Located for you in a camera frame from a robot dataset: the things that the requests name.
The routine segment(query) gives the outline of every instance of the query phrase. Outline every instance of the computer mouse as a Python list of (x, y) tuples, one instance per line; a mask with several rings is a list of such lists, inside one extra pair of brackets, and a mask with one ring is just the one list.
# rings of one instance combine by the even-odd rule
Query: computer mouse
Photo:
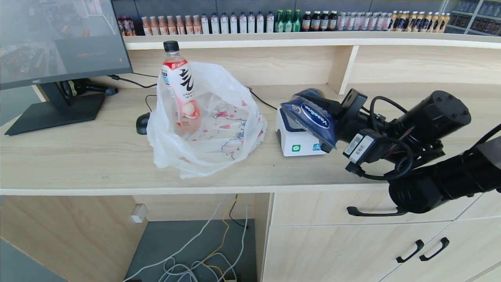
[(150, 119), (150, 113), (145, 113), (140, 115), (136, 120), (136, 131), (138, 134), (146, 135), (146, 127), (148, 126), (148, 120)]

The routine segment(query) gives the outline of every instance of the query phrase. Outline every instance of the white plastic bag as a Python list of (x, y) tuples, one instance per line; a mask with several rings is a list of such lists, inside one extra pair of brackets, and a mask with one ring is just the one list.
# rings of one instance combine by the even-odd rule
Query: white plastic bag
[(159, 168), (181, 169), (181, 178), (213, 174), (245, 159), (264, 137), (267, 122), (249, 90), (219, 65), (190, 62), (200, 128), (183, 136), (175, 130), (173, 108), (161, 74), (157, 107), (147, 133)]

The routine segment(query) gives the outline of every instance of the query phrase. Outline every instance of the black bottle cap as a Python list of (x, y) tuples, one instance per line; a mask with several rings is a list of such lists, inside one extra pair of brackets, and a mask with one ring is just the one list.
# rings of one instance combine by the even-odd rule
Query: black bottle cap
[(163, 49), (166, 52), (176, 52), (179, 51), (179, 44), (174, 40), (165, 41), (163, 43)]

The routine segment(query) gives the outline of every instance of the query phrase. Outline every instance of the yellow cable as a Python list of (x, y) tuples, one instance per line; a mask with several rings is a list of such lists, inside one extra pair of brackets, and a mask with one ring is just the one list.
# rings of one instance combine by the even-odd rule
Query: yellow cable
[[(226, 225), (226, 230), (224, 231), (224, 235), (222, 237), (222, 242), (221, 242), (221, 246), (219, 246), (217, 249), (215, 249), (212, 253), (210, 253), (207, 257), (205, 257), (205, 259), (207, 259), (208, 257), (210, 257), (211, 255), (215, 254), (217, 251), (219, 251), (219, 249), (222, 248), (222, 246), (224, 245), (224, 240), (226, 239), (226, 234), (228, 233), (228, 230), (229, 230), (229, 224), (224, 220), (224, 218), (226, 217), (226, 215), (229, 214), (229, 211), (231, 210), (231, 207), (233, 206), (234, 203), (236, 203), (236, 200), (238, 199), (238, 195), (236, 196), (235, 200), (228, 206), (228, 209), (226, 210), (226, 213), (223, 215), (222, 217), (222, 221), (223, 223)], [(214, 268), (217, 268), (219, 269), (219, 267), (215, 266), (215, 265), (206, 265), (204, 264), (205, 266), (207, 267), (214, 267)]]

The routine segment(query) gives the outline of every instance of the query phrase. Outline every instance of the computer monitor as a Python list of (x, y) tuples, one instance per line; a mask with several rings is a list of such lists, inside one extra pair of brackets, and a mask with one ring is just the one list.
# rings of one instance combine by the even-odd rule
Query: computer monitor
[(111, 0), (1, 0), (0, 89), (39, 84), (7, 135), (94, 120), (104, 93), (68, 97), (58, 82), (132, 72)]

